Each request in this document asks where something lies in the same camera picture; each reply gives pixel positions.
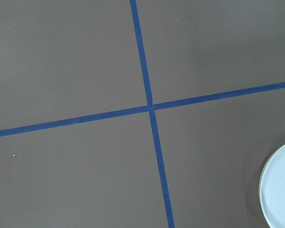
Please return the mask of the white round plate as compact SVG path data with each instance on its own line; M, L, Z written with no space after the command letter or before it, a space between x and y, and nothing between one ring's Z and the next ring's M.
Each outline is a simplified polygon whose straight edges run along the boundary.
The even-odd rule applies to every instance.
M258 195L269 227L285 228L285 145L266 161L259 180Z

